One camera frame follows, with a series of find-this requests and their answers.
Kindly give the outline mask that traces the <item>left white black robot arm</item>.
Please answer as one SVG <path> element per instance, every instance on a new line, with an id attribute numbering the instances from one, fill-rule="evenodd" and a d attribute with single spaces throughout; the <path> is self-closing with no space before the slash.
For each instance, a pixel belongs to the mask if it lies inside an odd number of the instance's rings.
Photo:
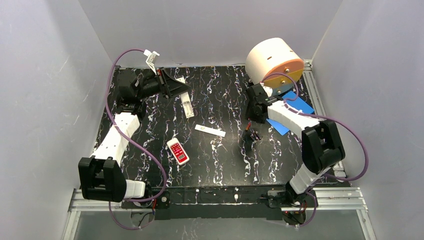
<path id="1" fill-rule="evenodd" d="M 149 70 L 142 78 L 133 70 L 124 69 L 112 74 L 112 78 L 118 92 L 116 114 L 98 148 L 78 163 L 82 196 L 103 202 L 149 202 L 153 200 L 151 187 L 144 181 L 126 179 L 121 170 L 122 158 L 146 116 L 145 99 L 154 95 L 174 98 L 188 93 L 191 87 L 182 76 L 173 77 L 164 68 Z"/>

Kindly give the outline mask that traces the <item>white remote battery cover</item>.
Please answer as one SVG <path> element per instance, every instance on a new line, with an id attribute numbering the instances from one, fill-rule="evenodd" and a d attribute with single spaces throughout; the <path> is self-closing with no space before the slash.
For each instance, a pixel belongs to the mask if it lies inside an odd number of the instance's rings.
<path id="1" fill-rule="evenodd" d="M 225 131 L 222 131 L 222 130 L 219 130 L 219 129 L 214 129 L 214 128 L 211 128 L 211 127 L 206 127 L 206 126 L 199 125 L 199 124 L 197 124 L 195 126 L 195 130 L 203 132 L 203 133 L 219 136 L 219 137 L 222 137 L 222 138 L 224 138 L 225 135 L 226 135 Z"/>

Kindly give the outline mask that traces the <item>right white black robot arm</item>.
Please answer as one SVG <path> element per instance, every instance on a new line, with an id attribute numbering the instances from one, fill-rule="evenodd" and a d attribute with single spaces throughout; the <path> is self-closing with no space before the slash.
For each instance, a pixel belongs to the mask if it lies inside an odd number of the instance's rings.
<path id="1" fill-rule="evenodd" d="M 337 124 L 333 120 L 318 120 L 315 115 L 308 116 L 278 95 L 269 96 L 259 83 L 248 87 L 246 95 L 247 120 L 261 124 L 273 120 L 300 137 L 300 169 L 283 190 L 270 190 L 262 194 L 259 200 L 269 208 L 299 207 L 298 211 L 285 211 L 283 220 L 286 226 L 303 227 L 312 220 L 306 216 L 307 200 L 312 201 L 314 211 L 318 207 L 314 185 L 346 156 Z"/>

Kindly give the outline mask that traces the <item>red orange battery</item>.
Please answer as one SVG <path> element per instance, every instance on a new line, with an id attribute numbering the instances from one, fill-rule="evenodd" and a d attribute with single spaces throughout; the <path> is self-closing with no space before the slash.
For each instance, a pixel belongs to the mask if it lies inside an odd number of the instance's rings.
<path id="1" fill-rule="evenodd" d="M 251 122 L 248 123 L 247 127 L 245 128 L 245 131 L 247 132 L 251 127 Z"/>

